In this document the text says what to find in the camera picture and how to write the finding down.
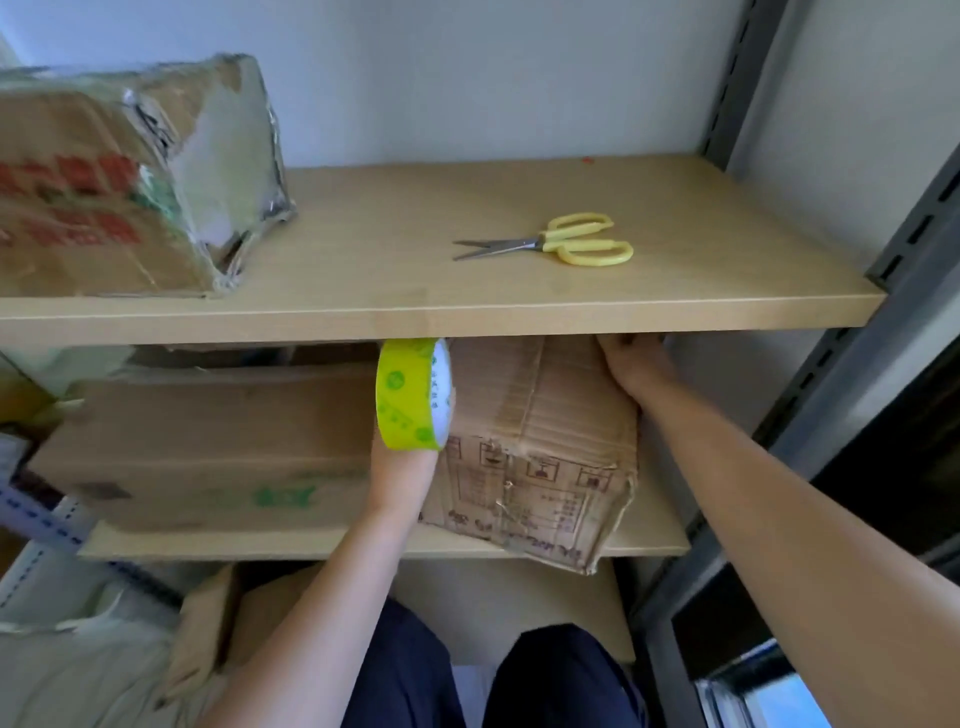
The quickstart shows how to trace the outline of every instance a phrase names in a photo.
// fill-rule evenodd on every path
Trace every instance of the black pants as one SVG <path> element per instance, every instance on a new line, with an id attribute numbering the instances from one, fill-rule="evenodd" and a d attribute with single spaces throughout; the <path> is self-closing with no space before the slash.
<path id="1" fill-rule="evenodd" d="M 642 728 L 643 700 L 610 654 L 573 624 L 525 632 L 493 679 L 484 728 Z M 450 655 L 388 599 L 350 697 L 345 728 L 463 728 Z"/>

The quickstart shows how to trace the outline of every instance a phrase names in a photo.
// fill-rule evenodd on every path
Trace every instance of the scissors handle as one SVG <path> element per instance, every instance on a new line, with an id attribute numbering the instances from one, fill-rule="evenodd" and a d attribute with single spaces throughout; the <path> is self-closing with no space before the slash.
<path id="1" fill-rule="evenodd" d="M 575 212 L 572 215 L 555 217 L 547 223 L 540 234 L 544 243 L 569 240 L 571 237 L 591 235 L 613 227 L 613 220 L 599 212 Z"/>
<path id="2" fill-rule="evenodd" d="M 599 253 L 615 251 L 612 255 L 577 255 L 578 253 Z M 543 243 L 544 253 L 556 253 L 564 263 L 570 265 L 618 265 L 626 263 L 634 256 L 634 246 L 623 240 L 566 240 Z"/>

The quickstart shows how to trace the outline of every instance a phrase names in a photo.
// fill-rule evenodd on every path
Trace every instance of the hand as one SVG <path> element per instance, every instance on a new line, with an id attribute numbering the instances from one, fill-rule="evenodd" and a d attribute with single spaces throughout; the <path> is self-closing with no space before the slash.
<path id="1" fill-rule="evenodd" d="M 641 405 L 659 390 L 680 383 L 656 333 L 598 334 L 613 378 Z"/>
<path id="2" fill-rule="evenodd" d="M 380 428 L 375 426 L 368 510 L 415 521 L 430 490 L 439 455 L 436 450 L 430 449 L 389 449 L 383 444 Z"/>

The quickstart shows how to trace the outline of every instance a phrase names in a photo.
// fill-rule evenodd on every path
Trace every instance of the tape roll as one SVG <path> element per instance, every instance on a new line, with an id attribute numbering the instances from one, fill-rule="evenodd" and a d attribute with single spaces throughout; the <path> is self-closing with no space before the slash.
<path id="1" fill-rule="evenodd" d="M 390 449 L 442 449 L 453 419 L 444 339 L 388 339 L 376 365 L 376 421 Z"/>

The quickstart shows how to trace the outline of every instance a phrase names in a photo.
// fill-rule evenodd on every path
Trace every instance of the damaged cardboard box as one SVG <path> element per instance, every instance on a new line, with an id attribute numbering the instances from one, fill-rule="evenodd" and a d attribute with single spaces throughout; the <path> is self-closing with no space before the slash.
<path id="1" fill-rule="evenodd" d="M 636 405 L 588 336 L 459 339 L 424 522 L 596 568 L 636 484 Z M 92 383 L 31 468 L 127 530 L 347 525 L 366 496 L 374 365 Z"/>
<path id="2" fill-rule="evenodd" d="M 288 219 L 256 60 L 0 72 L 0 296 L 201 296 Z"/>

